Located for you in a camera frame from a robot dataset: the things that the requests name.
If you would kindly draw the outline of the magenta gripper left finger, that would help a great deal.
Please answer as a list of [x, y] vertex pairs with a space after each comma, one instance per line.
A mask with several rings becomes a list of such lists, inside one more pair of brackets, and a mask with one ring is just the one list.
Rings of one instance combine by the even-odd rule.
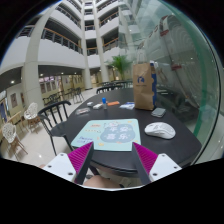
[[83, 184], [93, 152], [94, 143], [90, 142], [68, 154], [69, 160], [76, 171], [76, 184]]

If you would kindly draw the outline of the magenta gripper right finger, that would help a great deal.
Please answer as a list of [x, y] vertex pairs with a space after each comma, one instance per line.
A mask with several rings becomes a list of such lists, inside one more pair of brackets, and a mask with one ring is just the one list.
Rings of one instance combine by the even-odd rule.
[[132, 143], [132, 157], [136, 166], [138, 176], [143, 185], [150, 183], [149, 173], [158, 157], [158, 155], [148, 148]]

